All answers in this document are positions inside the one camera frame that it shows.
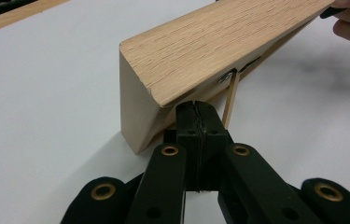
white surface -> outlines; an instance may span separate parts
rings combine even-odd
[[[0,30],[0,223],[59,223],[89,181],[145,170],[151,150],[119,132],[119,42],[211,2],[72,0]],[[350,190],[350,43],[333,23],[243,80],[232,113],[232,138],[296,187]],[[185,223],[224,223],[216,194],[188,193]]]

wooden board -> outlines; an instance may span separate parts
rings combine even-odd
[[[135,153],[173,124],[174,107],[225,92],[333,0],[221,0],[120,43],[121,132]]]
[[[40,13],[51,7],[56,7],[69,0],[38,0],[23,7],[16,8],[0,15],[0,28],[3,28],[16,21],[23,20],[34,14]]]

